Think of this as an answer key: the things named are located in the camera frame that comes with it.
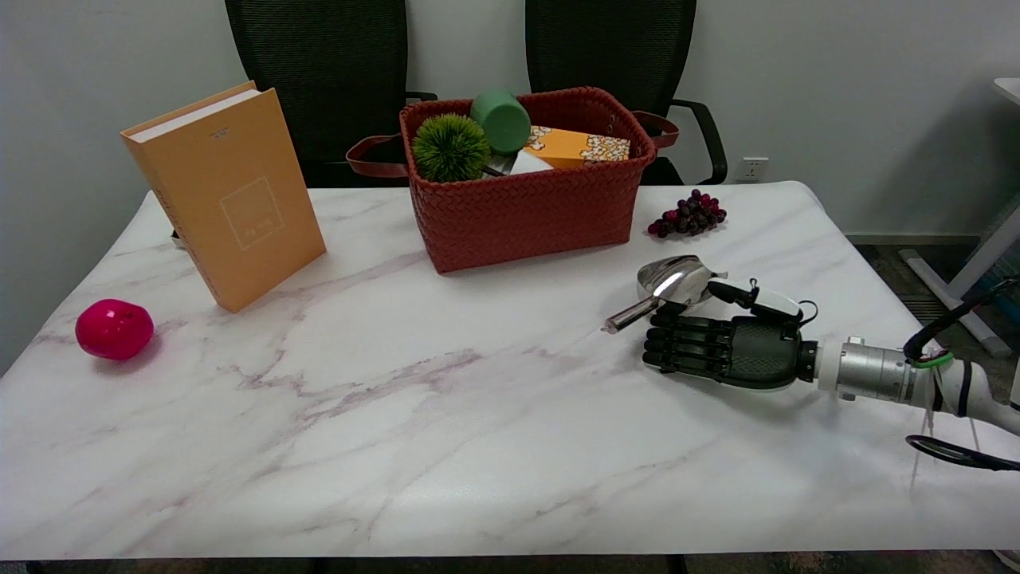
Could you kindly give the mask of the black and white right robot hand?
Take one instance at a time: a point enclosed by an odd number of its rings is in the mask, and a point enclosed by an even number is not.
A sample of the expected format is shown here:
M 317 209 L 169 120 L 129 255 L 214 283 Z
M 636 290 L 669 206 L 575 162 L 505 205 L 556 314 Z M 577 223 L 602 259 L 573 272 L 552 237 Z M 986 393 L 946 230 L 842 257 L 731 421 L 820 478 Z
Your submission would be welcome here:
M 805 301 L 723 277 L 709 280 L 711 297 L 740 306 L 746 316 L 719 320 L 658 310 L 649 321 L 641 360 L 663 374 L 693 375 L 749 390 L 778 390 L 795 380 L 811 382 L 818 342 L 804 340 Z

